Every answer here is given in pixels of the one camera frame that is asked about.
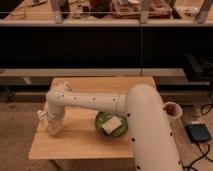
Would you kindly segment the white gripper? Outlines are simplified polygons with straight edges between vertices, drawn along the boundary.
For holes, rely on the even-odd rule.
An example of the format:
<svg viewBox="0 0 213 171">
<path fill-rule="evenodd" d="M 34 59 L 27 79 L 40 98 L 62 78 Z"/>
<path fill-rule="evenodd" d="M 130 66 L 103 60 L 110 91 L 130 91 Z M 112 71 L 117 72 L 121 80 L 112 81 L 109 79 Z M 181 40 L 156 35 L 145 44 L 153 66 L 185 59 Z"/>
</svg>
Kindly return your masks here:
<svg viewBox="0 0 213 171">
<path fill-rule="evenodd" d="M 46 120 L 47 120 L 46 131 L 50 135 L 58 134 L 63 127 L 63 118 L 64 118 L 63 112 L 51 113 L 47 111 L 46 112 Z"/>
</svg>

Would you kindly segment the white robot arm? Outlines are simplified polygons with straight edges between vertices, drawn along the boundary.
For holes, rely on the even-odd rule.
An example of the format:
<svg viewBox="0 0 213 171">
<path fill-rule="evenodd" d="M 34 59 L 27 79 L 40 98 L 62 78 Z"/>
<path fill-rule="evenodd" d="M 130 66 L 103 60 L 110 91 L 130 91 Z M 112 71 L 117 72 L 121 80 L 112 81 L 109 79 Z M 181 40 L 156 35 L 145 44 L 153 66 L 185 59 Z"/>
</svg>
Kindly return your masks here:
<svg viewBox="0 0 213 171">
<path fill-rule="evenodd" d="M 46 95 L 49 118 L 64 116 L 66 106 L 76 106 L 125 116 L 137 171 L 183 171 L 172 129 L 159 92 L 137 84 L 127 94 L 72 92 L 59 84 Z"/>
</svg>

